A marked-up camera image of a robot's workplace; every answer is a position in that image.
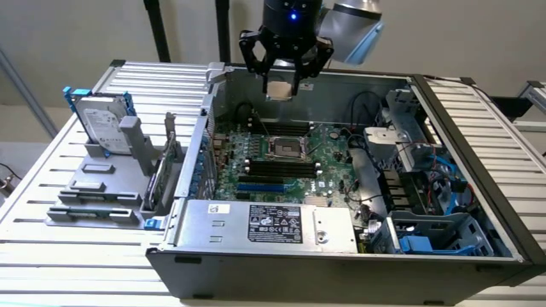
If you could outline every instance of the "motherboard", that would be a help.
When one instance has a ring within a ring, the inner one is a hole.
[[[215,200],[358,210],[346,198],[355,174],[342,128],[314,123],[217,124]]]

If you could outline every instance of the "side panel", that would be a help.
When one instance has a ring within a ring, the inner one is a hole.
[[[445,141],[449,141],[454,147],[454,150],[462,160],[462,163],[472,175],[477,184],[477,189],[481,191],[488,203],[492,206],[501,225],[506,230],[512,241],[514,242],[521,255],[536,266],[532,271],[526,271],[525,276],[514,276],[510,280],[505,281],[504,285],[516,286],[529,277],[537,276],[546,271],[546,255],[540,247],[533,235],[524,224],[514,208],[512,207],[502,191],[492,178],[486,167],[480,161],[480,158],[472,149],[472,146],[462,135],[453,118],[450,117],[446,109],[444,108],[436,93],[433,92],[426,79],[422,75],[414,76],[416,85],[424,95],[425,103],[432,111],[432,115],[437,119],[438,129],[441,129],[448,137]]]
[[[524,265],[183,255],[147,258],[181,299],[454,305]]]

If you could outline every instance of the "blue pcie slot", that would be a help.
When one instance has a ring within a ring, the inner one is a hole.
[[[251,192],[285,192],[285,185],[282,184],[238,184],[239,191],[251,191]]]

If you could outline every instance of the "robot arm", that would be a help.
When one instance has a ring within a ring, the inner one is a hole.
[[[362,64],[382,30],[378,2],[339,0],[329,10],[322,0],[265,0],[262,27],[242,31],[239,40],[247,69],[263,77],[265,93],[267,74],[278,59],[295,68],[293,96],[299,81],[317,77],[330,58]],[[257,42],[266,49],[261,61],[254,54]]]

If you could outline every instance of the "hard drive label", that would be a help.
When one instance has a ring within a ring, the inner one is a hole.
[[[126,135],[119,128],[119,115],[111,111],[86,109],[84,116],[100,146],[114,154],[131,154]]]
[[[253,242],[302,244],[301,208],[251,205],[249,240]]]

